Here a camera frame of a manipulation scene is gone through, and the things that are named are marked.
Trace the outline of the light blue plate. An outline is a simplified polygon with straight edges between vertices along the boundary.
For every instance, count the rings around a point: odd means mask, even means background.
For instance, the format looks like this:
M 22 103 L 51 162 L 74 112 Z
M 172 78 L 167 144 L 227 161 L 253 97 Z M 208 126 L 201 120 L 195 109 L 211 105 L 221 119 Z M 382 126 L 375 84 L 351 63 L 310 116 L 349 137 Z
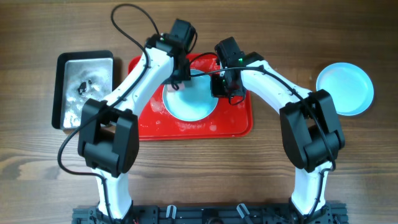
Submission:
M 181 121 L 194 122 L 208 117 L 218 104 L 218 98 L 211 95 L 210 82 L 211 77 L 204 75 L 179 83 L 179 90 L 164 86 L 162 100 L 166 110 Z
M 326 90 L 343 116 L 356 116 L 372 105 L 374 86 L 368 74 L 351 63 L 338 62 L 325 67 L 316 80 L 317 90 Z

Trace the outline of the pink sponge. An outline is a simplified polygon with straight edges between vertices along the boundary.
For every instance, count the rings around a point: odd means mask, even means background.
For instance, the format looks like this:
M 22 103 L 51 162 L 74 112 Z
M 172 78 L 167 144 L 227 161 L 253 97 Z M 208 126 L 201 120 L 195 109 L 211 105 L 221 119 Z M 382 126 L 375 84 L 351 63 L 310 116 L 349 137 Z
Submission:
M 168 92 L 173 92 L 173 91 L 180 91 L 185 89 L 185 84 L 183 82 L 181 83 L 170 83 L 166 84 L 166 90 Z

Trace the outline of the light blue plate bottom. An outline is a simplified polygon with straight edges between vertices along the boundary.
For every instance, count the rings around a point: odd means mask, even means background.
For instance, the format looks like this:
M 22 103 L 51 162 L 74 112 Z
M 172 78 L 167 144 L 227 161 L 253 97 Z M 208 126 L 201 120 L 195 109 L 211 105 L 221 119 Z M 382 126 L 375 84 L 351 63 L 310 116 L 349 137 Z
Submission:
M 368 74 L 351 63 L 338 62 L 325 67 L 316 80 L 317 90 L 326 90 L 343 116 L 356 116 L 372 105 L 374 86 Z

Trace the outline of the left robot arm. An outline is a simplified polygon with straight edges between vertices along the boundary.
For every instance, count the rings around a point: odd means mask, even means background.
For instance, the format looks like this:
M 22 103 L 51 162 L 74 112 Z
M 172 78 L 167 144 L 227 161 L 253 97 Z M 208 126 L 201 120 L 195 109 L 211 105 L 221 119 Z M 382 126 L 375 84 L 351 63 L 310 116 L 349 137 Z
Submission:
M 187 54 L 196 39 L 191 23 L 177 19 L 169 33 L 148 38 L 140 61 L 117 89 L 83 105 L 78 154 L 98 181 L 96 216 L 101 222 L 130 219 L 126 174 L 139 151 L 138 119 L 158 87 L 166 84 L 178 90 L 179 83 L 191 78 Z

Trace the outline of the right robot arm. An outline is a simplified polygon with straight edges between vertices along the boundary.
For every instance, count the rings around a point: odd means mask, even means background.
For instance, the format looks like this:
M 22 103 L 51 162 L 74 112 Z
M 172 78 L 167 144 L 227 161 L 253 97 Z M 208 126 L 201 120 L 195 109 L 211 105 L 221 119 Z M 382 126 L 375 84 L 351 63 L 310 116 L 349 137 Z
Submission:
M 215 53 L 220 70 L 211 74 L 211 94 L 231 100 L 250 91 L 279 114 L 283 148 L 295 166 L 290 204 L 301 222 L 319 217 L 327 175 L 345 146 L 331 95 L 292 83 L 257 52 L 245 54 L 233 37 L 215 45 Z

